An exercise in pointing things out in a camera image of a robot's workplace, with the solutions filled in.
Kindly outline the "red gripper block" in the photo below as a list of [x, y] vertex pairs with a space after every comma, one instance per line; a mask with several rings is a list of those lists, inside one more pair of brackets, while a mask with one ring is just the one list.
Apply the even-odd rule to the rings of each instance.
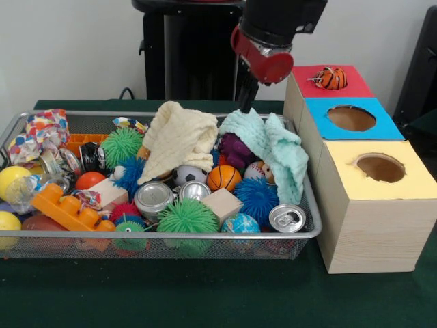
[[237, 25], [231, 34], [231, 47], [248, 66], [238, 66], [236, 73], [236, 100], [240, 110], [248, 113], [262, 84], [279, 83], [294, 65], [291, 47], [263, 45], [245, 36]]

